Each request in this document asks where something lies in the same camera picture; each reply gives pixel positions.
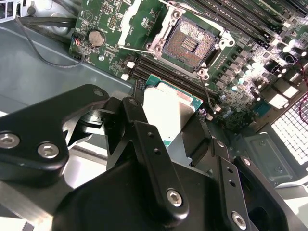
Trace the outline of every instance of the capacitor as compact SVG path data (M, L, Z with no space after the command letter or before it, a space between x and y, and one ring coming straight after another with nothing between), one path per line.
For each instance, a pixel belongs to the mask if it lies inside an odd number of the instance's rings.
M253 91L251 94L253 95L253 97L255 98L255 100L257 100L257 101L260 101L260 100L261 100L261 96L259 96L259 94L256 93L255 91Z
M278 43L277 48L278 48L279 50L281 50L282 52L284 52L284 53L290 52L290 51L291 51L291 47L290 47L290 46L287 46L287 45L285 45L285 44L283 44L283 43Z
M281 55L281 58L289 64L294 64L294 63L297 63L297 61L298 61L298 59L290 53L283 53Z
M220 98L222 101L225 101L227 99L227 96L224 93L221 93Z
M232 91L237 91L237 86L234 83L230 84L230 88Z
M252 74L251 70L248 67L242 69L245 75L250 76Z
M296 44L296 40L291 38L291 37L284 37L282 41L290 47L292 47Z
M282 73L279 72L279 71L276 71L275 76L278 77L278 78L281 78L282 77Z
M293 50L294 50L294 52L296 52L301 57L305 57L307 55L307 51L300 49L298 47L294 47Z
M287 72L287 70L288 70L288 69L287 69L287 68L285 68L285 67L283 67L283 66L282 66L282 67L280 67L280 68L278 69L278 71L280 71L280 72L281 72L281 73L283 73L283 74L284 74L284 73L286 73L286 72Z
M249 64L251 65L251 67L252 67L253 69L260 69L260 68L262 68L262 64L260 64L260 63L258 63L258 62L256 62L256 61L254 61L254 60L251 60L251 61L249 62Z
M227 111L227 115L229 115L229 116L230 116L230 115L232 114L232 110L231 110L231 108L229 108L229 107L228 107L226 111Z
M239 84L243 84L245 82L245 79L242 76L237 76L236 80L238 81Z
M256 81L254 81L254 84L255 84L255 86L256 86L258 89L261 89L262 86L263 86L263 84L264 84L264 82L263 82L262 80L258 79L258 80L256 80Z

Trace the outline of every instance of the silver screw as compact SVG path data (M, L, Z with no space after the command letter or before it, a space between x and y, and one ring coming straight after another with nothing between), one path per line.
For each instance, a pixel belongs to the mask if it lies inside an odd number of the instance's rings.
M52 159L59 154L59 148L52 143L43 143L38 147L38 154L44 158Z
M182 197L181 195L175 191L175 190L168 190L167 192L167 198L169 202L175 206L175 207L180 207L182 205Z
M232 219L241 230L245 230L247 228L245 220L237 212L232 212Z
M98 60L101 61L101 62L104 61L104 60L105 60L105 56L99 55L99 56L98 56Z
M156 50L157 52L160 52L160 51L162 50L162 48L161 48L160 46L157 45L157 46L155 47L155 50Z
M20 139L18 136L11 133L0 134L0 148L10 149L19 145Z
M275 171L276 171L276 172L282 172L282 167L281 167L281 166L276 167L276 168L275 168Z
M225 145L223 144L223 142L221 142L221 141L217 141L217 144L220 146L220 147L224 147Z
M95 90L94 94L98 95L98 96L103 96L104 93L102 93L100 90Z
M179 19L180 16L181 16L181 13L179 11L174 11L174 13L173 13L174 18Z
M249 160L247 160L246 158L244 158L244 162L245 162L245 164L247 164L248 166L250 166L250 162L249 162Z

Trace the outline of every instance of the green circuit board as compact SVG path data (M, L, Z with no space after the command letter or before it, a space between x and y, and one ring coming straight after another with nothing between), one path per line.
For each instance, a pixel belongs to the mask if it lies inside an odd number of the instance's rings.
M251 93L255 81L262 80L265 85L271 85L277 81L277 77L262 68L259 71L254 70L250 75L245 75L245 82L239 83L237 77L243 72L243 68L251 60L258 62L261 66L265 66L273 60L287 69L294 66L281 58L280 48L276 44L272 45L266 41L260 31L269 33L272 40L281 41L285 37L290 37L296 40L297 47L305 49L308 44L308 22L303 17L299 17L299 13L294 9L290 10L288 6L275 0L252 0L248 1L250 4L246 4L247 0L182 0L176 2L185 3L191 9L196 9L206 17L212 18L213 22L217 22L230 31L235 43L231 47L225 47L216 61L208 67L207 90L214 96L214 103L219 104L222 108L221 112L213 115L215 120L223 122L226 128L234 131L247 126L249 124L247 118L258 114L258 111L255 110L258 102ZM218 3L221 3L224 9L219 9ZM301 1L301 3L303 6L307 6L308 1ZM129 8L136 4L138 10L129 19L130 30L125 39L125 49L123 49L119 46L119 40L123 33L121 24L124 23L123 18ZM83 39L78 41L79 47L77 47L75 40L72 41L70 53L73 56L78 56L80 55L78 49L81 48L87 56L87 63L114 77L121 78L123 74L131 71L127 68L129 56L148 57L157 61L152 54L147 53L146 46L151 44L160 31L168 8L166 3L158 0L84 0L75 30L75 34L80 38L83 36ZM223 11L228 9L232 10L232 14ZM213 16L212 10L217 10L220 17ZM260 21L254 21L247 11L254 12L254 17L259 16ZM266 14L270 14L271 17L265 19ZM217 28L201 19L200 14L186 11L182 17L219 38ZM266 28L264 29L262 24L281 27L281 31L271 33ZM100 31L104 37L104 43L100 47L91 46L87 40L89 32L93 30ZM262 41L265 41L264 44L267 43L268 47L262 44ZM189 70L186 63L174 57L166 54L163 54L162 57L182 69ZM179 73L177 68L170 67L164 62L160 62L160 65L174 73ZM199 78L181 75L192 84L202 85ZM227 75L227 80L221 80L224 75ZM127 81L133 83L135 79L130 77ZM232 84L237 86L236 90L231 88ZM223 101L220 100L222 94L226 96Z

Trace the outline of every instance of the black cable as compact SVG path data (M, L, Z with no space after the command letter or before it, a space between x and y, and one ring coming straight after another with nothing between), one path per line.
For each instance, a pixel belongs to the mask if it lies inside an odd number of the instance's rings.
M65 28L75 28L75 23L57 23L57 22L32 22L32 23L22 23L26 26L56 26Z
M44 23L44 22L54 22L54 23L76 23L77 19L75 18L66 18L66 17L22 17L19 18L19 21L22 24L25 23Z
M75 18L64 17L22 17L19 21L23 25L36 25L36 26L56 26L74 28L76 25Z
M215 109L214 109L214 107L213 107L213 105L212 105L210 95L208 94L208 91L207 91L207 89L206 89L206 87L205 87L205 84L204 84L204 82L203 82L201 76L200 76L200 80L201 80L201 84L202 84L202 86L203 86L203 88L204 88L204 91L205 91L205 93L206 93L208 104L209 104L211 110L215 113Z
M41 61L43 61L44 63L46 63L46 64L48 64L48 65L50 65L50 66L53 66L53 67L58 67L58 68L74 68L74 67L77 67L77 66L81 65L81 64L85 61L86 56L85 56L84 52L82 51L82 49L81 49L80 47L78 47L78 48L79 48L79 50L80 50L80 52L81 52L81 54L82 54L82 59L81 59L77 64L72 64L72 65L59 65L59 64L54 64L54 63L51 63L51 62L47 61L46 59L44 59L44 58L40 55L39 51L37 50L36 46L34 45L32 39L31 39L31 37L29 36L29 34L28 34L26 28L25 28L24 25L20 22L19 18L16 17L15 20L16 20L16 22L19 24L19 26L20 26L20 28L22 29L23 33L25 34L25 36L26 36L26 38L28 39L28 41L29 41L30 45L32 46L33 50L34 50L35 53L38 55L38 58L39 58Z

